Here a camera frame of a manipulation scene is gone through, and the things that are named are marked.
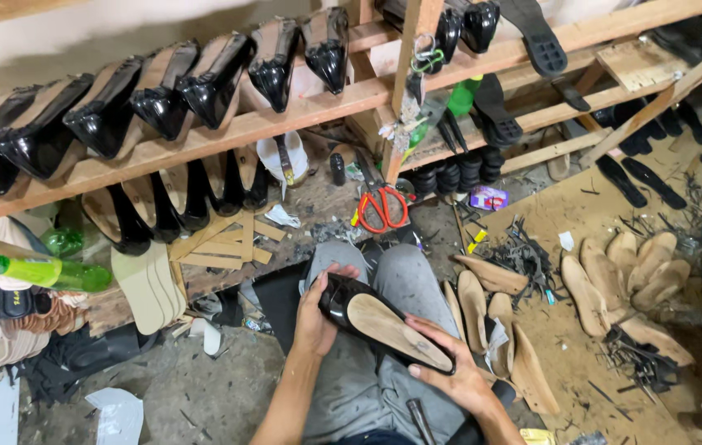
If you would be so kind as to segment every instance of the tool on shelf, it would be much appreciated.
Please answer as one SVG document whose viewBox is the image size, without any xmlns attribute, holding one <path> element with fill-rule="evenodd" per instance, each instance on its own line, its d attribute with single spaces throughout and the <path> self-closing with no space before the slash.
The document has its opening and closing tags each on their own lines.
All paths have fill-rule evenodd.
<svg viewBox="0 0 702 445">
<path fill-rule="evenodd" d="M 362 169 L 362 176 L 365 177 L 365 187 L 367 187 L 367 192 L 362 193 L 359 199 L 359 206 L 356 208 L 359 224 L 366 228 L 367 231 L 374 234 L 382 234 L 388 227 L 403 227 L 406 219 L 409 217 L 409 207 L 406 206 L 403 196 L 394 188 L 384 183 L 381 173 L 370 166 L 365 158 L 365 155 L 363 155 L 358 149 L 356 149 L 356 161 L 359 163 L 360 169 Z M 373 195 L 375 191 L 378 191 L 379 195 L 381 196 L 381 206 L 379 206 L 379 203 L 376 202 L 376 197 Z M 400 221 L 398 222 L 392 221 L 390 207 L 386 202 L 386 195 L 388 194 L 395 197 L 401 204 L 403 217 L 401 217 Z M 381 222 L 383 224 L 381 228 L 376 229 L 367 224 L 365 210 L 367 209 L 368 204 L 373 205 L 373 207 L 376 209 L 376 214 L 379 216 L 379 218 L 381 218 Z"/>
</svg>

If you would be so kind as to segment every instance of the wooden rack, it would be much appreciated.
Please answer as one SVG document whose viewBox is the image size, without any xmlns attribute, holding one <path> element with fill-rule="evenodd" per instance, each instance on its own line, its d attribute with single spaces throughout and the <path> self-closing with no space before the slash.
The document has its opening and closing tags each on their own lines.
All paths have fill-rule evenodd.
<svg viewBox="0 0 702 445">
<path fill-rule="evenodd" d="M 408 23 L 405 33 L 401 36 L 404 41 L 409 42 L 403 45 L 407 47 L 406 52 L 412 47 L 411 41 L 416 31 L 434 33 L 439 13 L 437 5 L 441 4 L 438 0 L 409 2 L 409 12 L 406 16 Z M 571 52 L 699 14 L 702 14 L 702 2 L 696 0 L 652 0 L 605 16 L 559 26 L 554 28 L 554 33 L 565 51 Z M 382 22 L 363 23 L 350 30 L 349 50 L 354 53 L 364 52 L 393 41 L 398 36 L 396 31 Z M 438 89 L 474 75 L 512 68 L 528 60 L 526 53 L 521 40 L 494 44 L 482 55 L 468 54 L 463 44 L 459 44 L 459 50 L 456 51 L 452 63 L 445 66 L 439 74 L 427 76 L 427 89 Z M 303 99 L 292 97 L 285 113 L 277 114 L 270 108 L 250 112 L 235 117 L 225 131 L 210 131 L 205 127 L 198 127 L 189 131 L 185 140 L 180 143 L 168 143 L 163 139 L 144 142 L 120 162 L 87 159 L 79 162 L 65 177 L 52 183 L 42 183 L 29 178 L 19 180 L 6 196 L 0 197 L 0 216 L 74 197 L 158 169 L 242 147 L 261 138 L 387 106 L 390 103 L 396 114 L 399 114 L 407 70 L 408 63 L 401 63 L 396 75 L 356 82 L 346 86 L 345 91 L 338 96 L 323 93 Z M 534 71 L 530 73 L 529 70 L 531 68 L 524 68 L 521 75 L 537 76 Z M 594 107 L 601 108 L 632 97 L 654 93 L 669 85 L 654 86 L 653 90 L 636 94 L 612 90 L 588 96 L 587 99 Z M 525 129 L 534 129 L 574 116 L 578 116 L 578 113 L 570 107 L 558 105 L 521 116 L 519 122 Z M 474 144 L 477 144 L 475 147 L 482 146 L 482 142 L 479 141 Z M 405 166 L 401 166 L 402 151 L 389 144 L 385 146 L 383 173 L 386 179 L 392 182 L 397 178 L 398 172 L 404 169 L 411 169 L 448 155 L 434 153 L 431 147 L 421 148 L 419 153 L 412 155 Z"/>
</svg>

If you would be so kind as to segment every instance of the paper scrap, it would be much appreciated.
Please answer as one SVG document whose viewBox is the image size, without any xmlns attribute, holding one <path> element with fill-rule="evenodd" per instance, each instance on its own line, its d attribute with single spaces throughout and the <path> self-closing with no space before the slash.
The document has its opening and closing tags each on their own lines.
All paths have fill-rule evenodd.
<svg viewBox="0 0 702 445">
<path fill-rule="evenodd" d="M 298 229 L 301 227 L 301 221 L 299 220 L 299 217 L 296 215 L 289 215 L 285 211 L 285 209 L 282 208 L 282 204 L 277 204 L 274 207 L 271 207 L 271 210 L 267 211 L 264 216 L 267 219 L 270 219 L 275 223 L 281 224 L 283 226 L 290 226 L 294 229 Z"/>
<path fill-rule="evenodd" d="M 574 244 L 571 232 L 563 232 L 560 234 L 560 246 L 569 252 L 573 250 Z"/>
<path fill-rule="evenodd" d="M 98 445 L 133 445 L 142 432 L 142 400 L 125 389 L 104 388 L 84 398 L 101 412 Z"/>
</svg>

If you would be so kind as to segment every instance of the wooden shelf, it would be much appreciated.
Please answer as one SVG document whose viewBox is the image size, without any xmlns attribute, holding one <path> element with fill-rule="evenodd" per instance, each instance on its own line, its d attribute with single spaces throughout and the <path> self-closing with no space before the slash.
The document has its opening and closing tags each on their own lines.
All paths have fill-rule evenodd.
<svg viewBox="0 0 702 445">
<path fill-rule="evenodd" d="M 633 35 L 649 28 L 666 25 L 689 16 L 702 14 L 702 2 L 696 0 L 653 0 L 631 8 L 622 9 L 605 16 L 595 17 L 577 23 L 554 28 L 554 33 L 567 52 L 600 44 L 623 35 Z M 367 23 L 352 30 L 352 51 L 363 51 L 397 38 L 397 34 L 380 22 Z M 482 55 L 470 56 L 460 45 L 453 61 L 442 71 L 426 79 L 428 89 L 449 86 L 473 75 L 495 72 L 511 68 L 528 60 L 521 39 L 494 44 Z M 394 87 L 394 76 L 379 77 L 346 86 L 343 94 L 331 93 L 297 99 L 292 97 L 287 112 L 275 113 L 268 108 L 251 112 L 233 119 L 224 132 L 210 131 L 205 127 L 191 130 L 181 144 L 168 143 L 157 139 L 139 144 L 122 162 L 104 162 L 88 159 L 79 162 L 73 171 L 63 179 L 51 184 L 32 180 L 27 184 L 20 181 L 8 195 L 0 197 L 0 216 L 48 204 L 60 199 L 74 197 L 100 187 L 115 184 L 158 169 L 204 157 L 234 147 L 320 124 L 327 120 L 349 116 L 368 109 L 388 105 Z M 654 93 L 652 89 L 634 97 Z M 587 99 L 597 108 L 627 100 L 622 92 L 607 91 L 594 94 Z M 538 128 L 560 120 L 577 116 L 578 113 L 566 105 L 547 108 L 519 118 L 525 130 Z M 473 146 L 481 147 L 482 141 L 472 141 Z M 431 148 L 420 150 L 412 155 L 406 169 L 429 159 L 441 159 L 446 155 L 433 153 Z"/>
</svg>

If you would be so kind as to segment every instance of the wooden post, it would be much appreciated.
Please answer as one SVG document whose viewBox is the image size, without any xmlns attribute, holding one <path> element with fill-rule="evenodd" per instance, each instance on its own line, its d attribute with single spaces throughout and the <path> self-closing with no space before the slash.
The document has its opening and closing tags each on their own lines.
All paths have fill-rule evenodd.
<svg viewBox="0 0 702 445">
<path fill-rule="evenodd" d="M 687 75 L 681 77 L 681 79 L 670 88 L 665 89 L 662 94 L 657 96 L 647 107 L 640 110 L 640 112 L 632 116 L 631 119 L 625 121 L 617 130 L 612 132 L 612 134 L 607 136 L 600 144 L 584 155 L 580 159 L 582 168 L 586 169 L 592 166 L 599 157 L 602 157 L 607 151 L 617 147 L 625 138 L 633 135 L 634 131 L 639 130 L 652 119 L 658 117 L 664 110 L 680 102 L 700 84 L 702 84 L 702 62 L 694 66 Z"/>
<path fill-rule="evenodd" d="M 439 15 L 444 7 L 443 0 L 409 0 L 405 11 L 398 72 L 395 75 L 395 92 L 392 95 L 392 111 L 398 117 L 398 128 L 395 129 L 395 137 L 384 144 L 384 159 L 381 166 L 382 176 L 390 184 L 395 184 L 398 180 L 403 153 L 409 148 L 411 132 L 404 127 L 416 116 L 414 107 L 417 105 L 405 89 L 406 79 L 411 75 L 414 41 L 422 34 L 436 33 Z"/>
</svg>

